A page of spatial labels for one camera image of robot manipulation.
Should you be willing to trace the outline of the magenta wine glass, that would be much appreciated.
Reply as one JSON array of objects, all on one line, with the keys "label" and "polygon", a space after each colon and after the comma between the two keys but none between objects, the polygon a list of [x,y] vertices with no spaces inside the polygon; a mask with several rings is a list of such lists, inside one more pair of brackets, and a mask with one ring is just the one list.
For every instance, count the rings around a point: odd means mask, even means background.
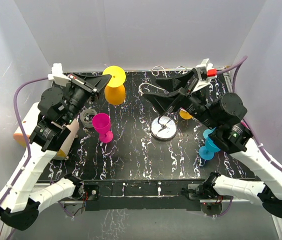
[{"label": "magenta wine glass", "polygon": [[99,133],[99,140],[102,143],[107,144],[113,140],[109,115],[105,113],[96,114],[92,119],[92,126]]}]

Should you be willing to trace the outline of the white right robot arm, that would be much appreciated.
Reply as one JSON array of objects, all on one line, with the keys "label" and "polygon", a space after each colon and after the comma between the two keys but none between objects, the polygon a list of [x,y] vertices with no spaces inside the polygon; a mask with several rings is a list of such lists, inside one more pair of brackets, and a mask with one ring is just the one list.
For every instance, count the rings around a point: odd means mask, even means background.
[{"label": "white right robot arm", "polygon": [[219,75],[215,68],[207,71],[192,69],[181,77],[157,78],[163,93],[145,92],[144,98],[162,116],[166,112],[184,109],[202,125],[209,128],[209,138],[220,150],[247,166],[258,181],[239,180],[213,172],[195,190],[185,194],[232,196],[258,205],[282,218],[282,166],[256,142],[252,131],[242,124],[247,113],[241,98],[233,92],[223,94],[213,102],[203,92],[211,79]]}]

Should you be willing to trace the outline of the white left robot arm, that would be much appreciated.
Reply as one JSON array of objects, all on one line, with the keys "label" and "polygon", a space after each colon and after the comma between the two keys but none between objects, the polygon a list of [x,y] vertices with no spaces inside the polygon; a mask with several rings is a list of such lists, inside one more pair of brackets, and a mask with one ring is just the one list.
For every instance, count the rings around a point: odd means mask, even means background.
[{"label": "white left robot arm", "polygon": [[68,126],[87,101],[98,99],[112,76],[105,74],[81,79],[68,74],[65,78],[65,87],[50,87],[42,93],[33,132],[27,136],[22,131],[26,151],[0,191],[0,219],[20,231],[28,229],[38,215],[54,203],[65,198],[77,200],[84,194],[83,181],[70,173],[42,190],[32,191],[46,165],[55,158],[70,135]]}]

